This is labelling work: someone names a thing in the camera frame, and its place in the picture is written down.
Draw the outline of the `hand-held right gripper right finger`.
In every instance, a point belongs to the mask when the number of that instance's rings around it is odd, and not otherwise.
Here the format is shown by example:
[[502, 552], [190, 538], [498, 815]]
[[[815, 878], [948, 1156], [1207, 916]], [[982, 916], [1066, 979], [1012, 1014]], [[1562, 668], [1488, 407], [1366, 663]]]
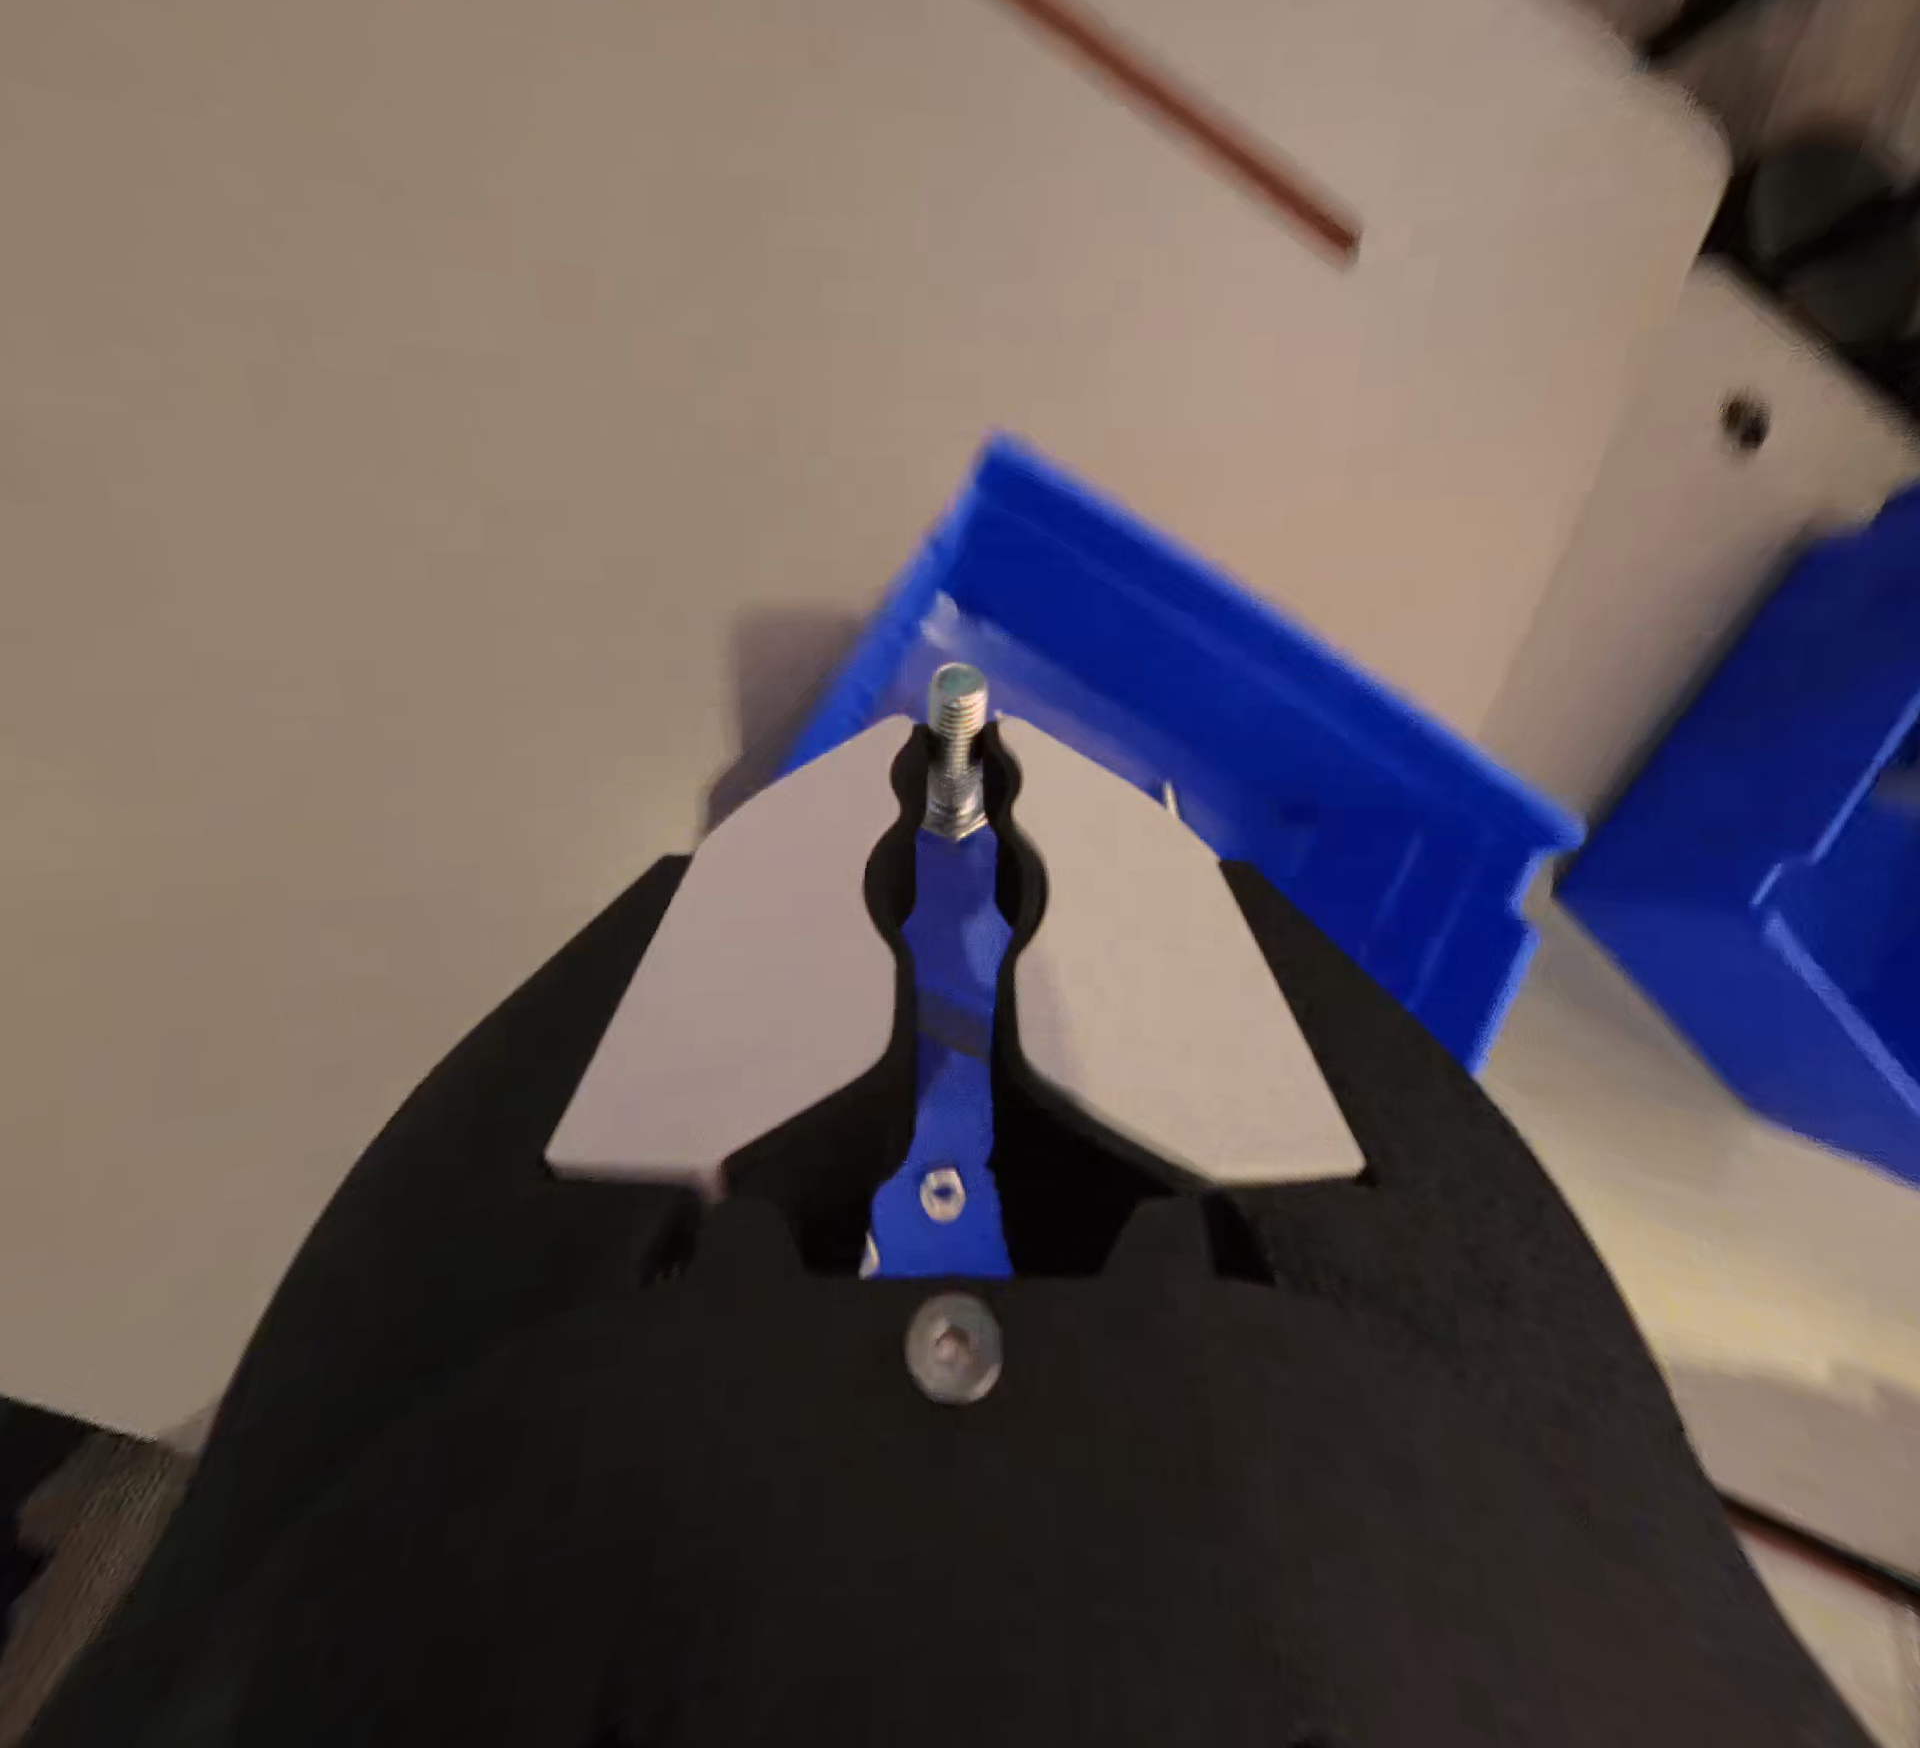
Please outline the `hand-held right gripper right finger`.
[[1208, 844], [1034, 723], [994, 731], [1043, 877], [1012, 959], [1035, 1078], [1196, 1185], [1355, 1181], [1364, 1152]]

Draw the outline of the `blue plastic bin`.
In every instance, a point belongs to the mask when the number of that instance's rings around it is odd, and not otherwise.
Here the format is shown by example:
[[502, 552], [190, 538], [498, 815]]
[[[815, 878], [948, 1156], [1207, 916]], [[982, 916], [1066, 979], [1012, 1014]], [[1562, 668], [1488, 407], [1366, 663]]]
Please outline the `blue plastic bin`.
[[945, 660], [1170, 795], [1187, 833], [1259, 871], [1481, 1076], [1536, 945], [1522, 895], [1572, 850], [1572, 815], [1020, 440], [982, 443], [778, 772], [925, 708]]
[[1811, 542], [1558, 899], [1745, 1108], [1917, 1181], [1917, 492]]

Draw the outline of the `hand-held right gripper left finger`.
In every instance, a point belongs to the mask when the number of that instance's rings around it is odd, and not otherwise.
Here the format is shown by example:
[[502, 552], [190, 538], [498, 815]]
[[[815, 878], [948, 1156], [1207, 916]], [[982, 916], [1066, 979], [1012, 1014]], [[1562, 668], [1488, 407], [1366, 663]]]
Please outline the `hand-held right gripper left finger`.
[[880, 1059], [897, 964], [866, 870], [917, 733], [878, 721], [701, 839], [548, 1137], [553, 1175], [717, 1188], [734, 1153]]

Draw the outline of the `silver hex bolt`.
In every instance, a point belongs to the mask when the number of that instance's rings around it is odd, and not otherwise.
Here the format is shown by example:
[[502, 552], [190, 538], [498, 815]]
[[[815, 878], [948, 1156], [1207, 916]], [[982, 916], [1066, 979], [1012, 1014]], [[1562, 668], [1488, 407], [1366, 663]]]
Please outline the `silver hex bolt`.
[[989, 719], [989, 684], [979, 667], [967, 660], [946, 660], [932, 670], [927, 686], [925, 726], [930, 753], [925, 809], [929, 795], [961, 800], [969, 793], [982, 793], [984, 801], [979, 743]]

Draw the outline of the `white board with hole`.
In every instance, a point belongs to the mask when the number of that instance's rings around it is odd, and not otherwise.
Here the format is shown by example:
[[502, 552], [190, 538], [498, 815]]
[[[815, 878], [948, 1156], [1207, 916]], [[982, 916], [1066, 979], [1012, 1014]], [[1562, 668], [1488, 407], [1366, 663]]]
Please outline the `white board with hole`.
[[1797, 554], [1914, 481], [1901, 416], [1731, 269], [1694, 268], [1481, 743], [1595, 819]]

